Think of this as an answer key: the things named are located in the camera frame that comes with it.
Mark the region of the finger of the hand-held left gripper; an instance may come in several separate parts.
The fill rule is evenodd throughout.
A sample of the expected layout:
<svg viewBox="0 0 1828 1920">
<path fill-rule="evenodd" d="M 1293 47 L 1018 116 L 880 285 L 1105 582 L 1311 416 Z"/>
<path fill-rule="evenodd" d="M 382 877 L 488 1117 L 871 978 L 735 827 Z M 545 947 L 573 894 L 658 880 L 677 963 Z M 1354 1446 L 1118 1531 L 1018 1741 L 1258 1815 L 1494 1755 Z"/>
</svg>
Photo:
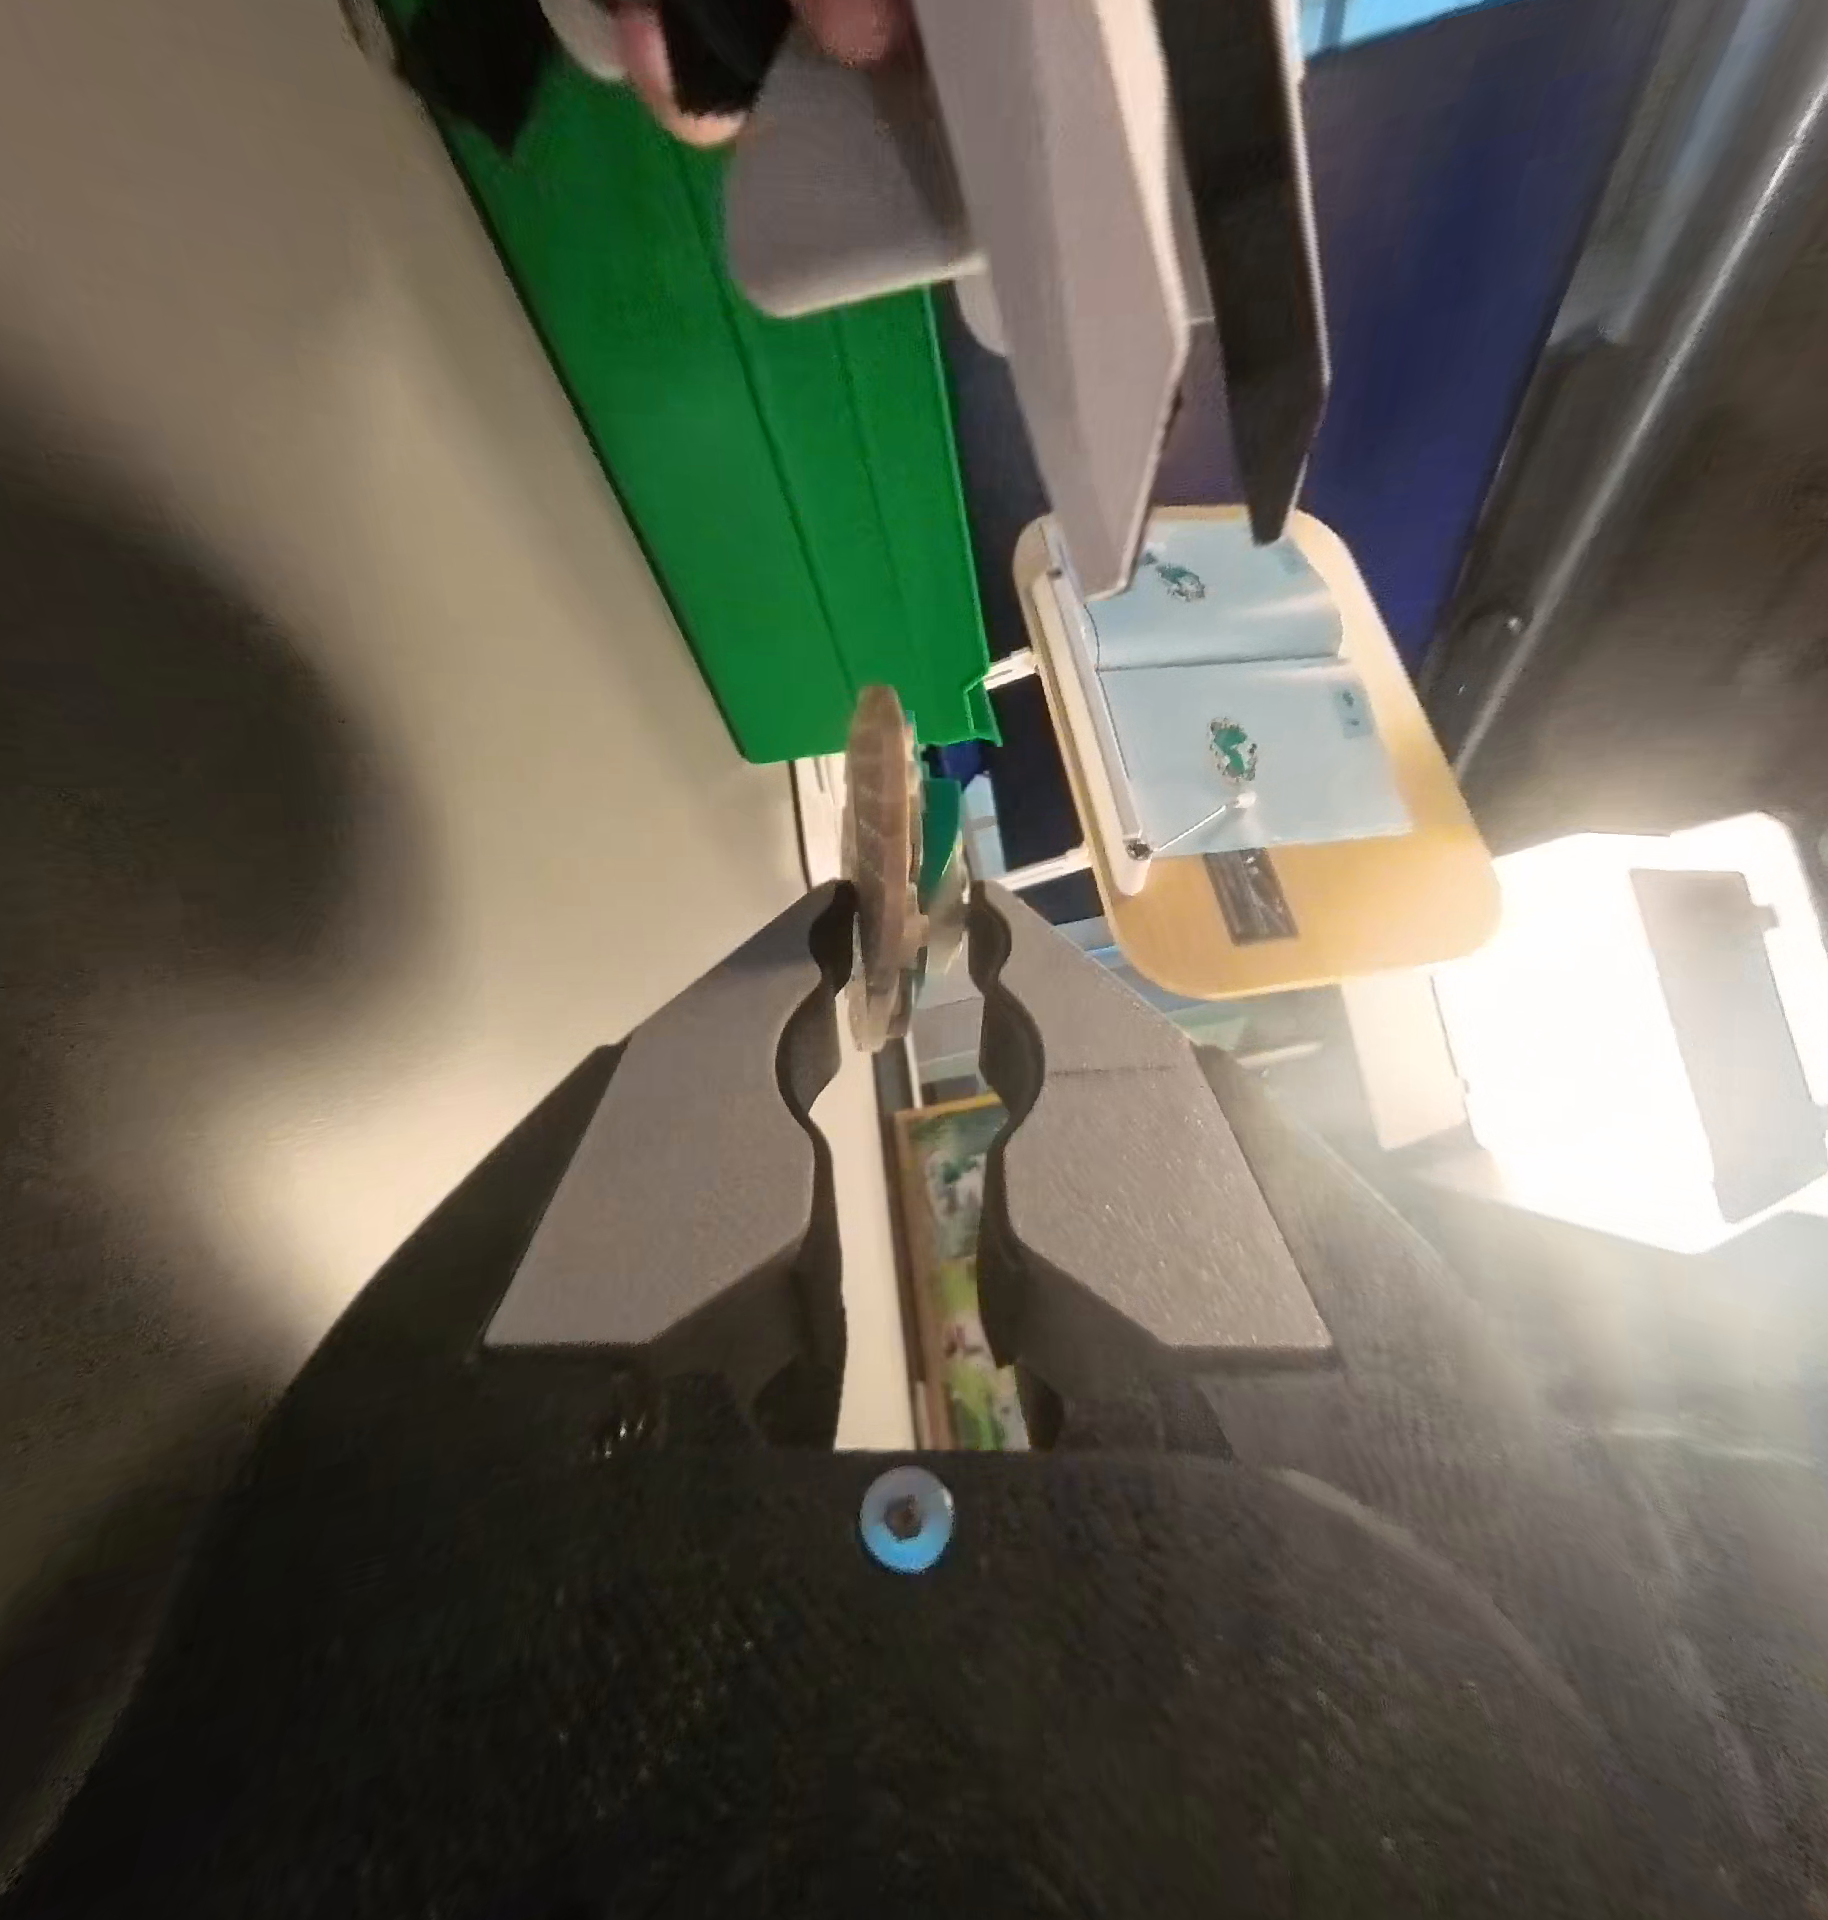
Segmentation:
<svg viewBox="0 0 1828 1920">
<path fill-rule="evenodd" d="M 778 59 L 725 173 L 725 257 L 774 318 L 981 271 L 920 59 Z"/>
<path fill-rule="evenodd" d="M 1066 561 L 1086 596 L 1116 596 L 1189 353 L 1152 4 L 913 15 Z"/>
</svg>

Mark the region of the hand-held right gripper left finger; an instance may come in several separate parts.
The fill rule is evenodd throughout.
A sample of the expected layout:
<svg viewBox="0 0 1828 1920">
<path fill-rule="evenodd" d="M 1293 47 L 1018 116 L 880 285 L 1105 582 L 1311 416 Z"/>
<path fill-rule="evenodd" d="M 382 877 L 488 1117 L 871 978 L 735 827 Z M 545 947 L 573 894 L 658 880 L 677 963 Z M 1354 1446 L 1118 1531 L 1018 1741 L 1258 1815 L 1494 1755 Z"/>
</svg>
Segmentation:
<svg viewBox="0 0 1828 1920">
<path fill-rule="evenodd" d="M 847 1365 L 830 1150 L 854 888 L 824 883 L 619 1044 L 507 1291 L 495 1353 L 710 1382 L 769 1444 L 829 1449 Z"/>
</svg>

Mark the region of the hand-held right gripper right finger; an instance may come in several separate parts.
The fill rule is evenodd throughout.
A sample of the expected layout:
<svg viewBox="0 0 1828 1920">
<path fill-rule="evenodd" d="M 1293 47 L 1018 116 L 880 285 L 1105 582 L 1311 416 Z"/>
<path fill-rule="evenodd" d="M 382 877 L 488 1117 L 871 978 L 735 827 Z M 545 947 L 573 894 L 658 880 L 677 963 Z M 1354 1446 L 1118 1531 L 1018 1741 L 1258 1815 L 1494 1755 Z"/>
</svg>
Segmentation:
<svg viewBox="0 0 1828 1920">
<path fill-rule="evenodd" d="M 1332 1333 L 1186 1033 L 994 883 L 979 1066 L 1002 1106 L 979 1311 L 1032 1449 L 1223 1449 L 1211 1387 L 1311 1378 Z"/>
</svg>

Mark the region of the green plastic bin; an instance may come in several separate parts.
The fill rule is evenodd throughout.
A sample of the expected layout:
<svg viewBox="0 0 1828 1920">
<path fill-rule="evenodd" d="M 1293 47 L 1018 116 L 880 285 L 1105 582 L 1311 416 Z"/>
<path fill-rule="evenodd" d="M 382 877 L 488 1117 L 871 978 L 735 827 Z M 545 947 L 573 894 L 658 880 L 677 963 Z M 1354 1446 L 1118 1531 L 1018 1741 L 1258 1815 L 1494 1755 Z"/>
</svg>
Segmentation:
<svg viewBox="0 0 1828 1920">
<path fill-rule="evenodd" d="M 765 316 L 725 159 L 583 73 L 539 4 L 349 4 L 431 112 L 739 753 L 837 751 L 888 684 L 996 742 L 933 300 Z"/>
</svg>

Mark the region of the round white lego assembly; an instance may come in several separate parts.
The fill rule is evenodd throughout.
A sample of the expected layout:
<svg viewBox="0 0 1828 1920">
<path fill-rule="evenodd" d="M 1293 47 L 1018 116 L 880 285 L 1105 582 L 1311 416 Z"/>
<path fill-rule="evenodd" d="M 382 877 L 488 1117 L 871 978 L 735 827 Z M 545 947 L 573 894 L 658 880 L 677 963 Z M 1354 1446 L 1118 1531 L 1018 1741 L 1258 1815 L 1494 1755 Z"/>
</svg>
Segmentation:
<svg viewBox="0 0 1828 1920">
<path fill-rule="evenodd" d="M 958 781 L 925 775 L 899 693 L 864 688 L 847 736 L 839 874 L 854 903 L 849 1024 L 867 1054 L 907 1036 L 927 974 L 965 945 L 960 807 Z"/>
</svg>

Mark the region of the colourful lego box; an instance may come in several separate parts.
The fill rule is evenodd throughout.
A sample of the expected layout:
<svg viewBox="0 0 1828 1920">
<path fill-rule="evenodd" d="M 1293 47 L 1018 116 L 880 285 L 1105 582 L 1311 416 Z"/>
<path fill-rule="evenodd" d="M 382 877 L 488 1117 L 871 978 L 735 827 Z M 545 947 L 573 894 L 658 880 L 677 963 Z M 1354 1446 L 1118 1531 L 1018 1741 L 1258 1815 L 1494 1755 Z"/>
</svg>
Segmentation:
<svg viewBox="0 0 1828 1920">
<path fill-rule="evenodd" d="M 988 1155 L 1002 1123 L 996 1095 L 893 1117 L 914 1426 L 933 1450 L 1028 1446 L 1015 1378 L 988 1342 L 977 1279 Z"/>
</svg>

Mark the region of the person's left hand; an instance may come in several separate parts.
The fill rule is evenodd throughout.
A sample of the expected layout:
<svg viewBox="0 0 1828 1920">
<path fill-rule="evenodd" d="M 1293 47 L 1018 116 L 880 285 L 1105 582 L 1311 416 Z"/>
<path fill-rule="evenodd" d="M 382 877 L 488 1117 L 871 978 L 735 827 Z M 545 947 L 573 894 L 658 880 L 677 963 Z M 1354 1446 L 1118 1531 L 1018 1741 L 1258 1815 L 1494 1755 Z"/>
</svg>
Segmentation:
<svg viewBox="0 0 1828 1920">
<path fill-rule="evenodd" d="M 791 1 L 818 47 L 853 67 L 883 62 L 909 38 L 913 15 L 901 1 Z M 669 134 L 708 150 L 735 138 L 740 114 L 689 114 L 678 104 L 659 10 L 613 4 L 614 54 L 620 77 Z"/>
</svg>

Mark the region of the wooden book stand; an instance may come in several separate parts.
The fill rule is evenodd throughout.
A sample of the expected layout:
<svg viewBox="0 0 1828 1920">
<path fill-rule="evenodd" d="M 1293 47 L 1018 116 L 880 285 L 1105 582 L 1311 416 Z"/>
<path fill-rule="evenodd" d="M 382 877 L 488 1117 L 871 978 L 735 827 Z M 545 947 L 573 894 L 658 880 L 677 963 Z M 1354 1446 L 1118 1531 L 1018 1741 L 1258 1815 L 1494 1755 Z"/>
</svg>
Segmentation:
<svg viewBox="0 0 1828 1920">
<path fill-rule="evenodd" d="M 1330 527 L 1297 511 L 1319 578 L 1335 588 L 1342 660 L 1365 676 L 1366 703 L 1393 780 L 1408 807 L 1395 836 L 1270 851 L 1261 891 L 1285 908 L 1285 930 L 1236 932 L 1236 864 L 1182 855 L 1165 877 L 1124 894 L 1096 855 L 1099 824 L 1081 768 L 1064 777 L 1079 818 L 1074 848 L 999 877 L 1008 891 L 1037 891 L 1089 877 L 1124 962 L 1156 987 L 1191 1001 L 1326 987 L 1337 981 L 1424 968 L 1481 947 L 1499 921 L 1494 859 L 1468 810 L 1421 697 L 1393 645 L 1359 564 Z"/>
</svg>

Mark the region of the grey metal pipe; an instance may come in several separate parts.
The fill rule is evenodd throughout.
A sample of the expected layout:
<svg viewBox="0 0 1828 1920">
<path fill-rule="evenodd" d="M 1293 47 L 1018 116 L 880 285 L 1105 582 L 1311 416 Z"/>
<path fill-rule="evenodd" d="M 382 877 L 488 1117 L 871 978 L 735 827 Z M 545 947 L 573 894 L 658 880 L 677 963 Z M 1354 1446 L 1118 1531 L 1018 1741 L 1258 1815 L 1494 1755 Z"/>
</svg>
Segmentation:
<svg viewBox="0 0 1828 1920">
<path fill-rule="evenodd" d="M 1429 656 L 1464 784 L 1574 636 L 1825 160 L 1828 1 L 1662 4 Z"/>
</svg>

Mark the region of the white rounded box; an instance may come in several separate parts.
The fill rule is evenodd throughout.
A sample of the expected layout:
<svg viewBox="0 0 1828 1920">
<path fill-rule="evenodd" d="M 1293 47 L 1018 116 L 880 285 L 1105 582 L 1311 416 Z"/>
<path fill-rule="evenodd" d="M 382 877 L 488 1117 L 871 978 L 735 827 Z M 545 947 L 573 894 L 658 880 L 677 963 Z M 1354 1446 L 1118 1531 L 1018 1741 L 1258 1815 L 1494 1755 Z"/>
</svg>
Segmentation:
<svg viewBox="0 0 1828 1920">
<path fill-rule="evenodd" d="M 1828 1218 L 1828 945 L 1791 829 L 1573 834 L 1496 877 L 1483 947 L 1339 985 L 1382 1148 L 1682 1256 Z"/>
</svg>

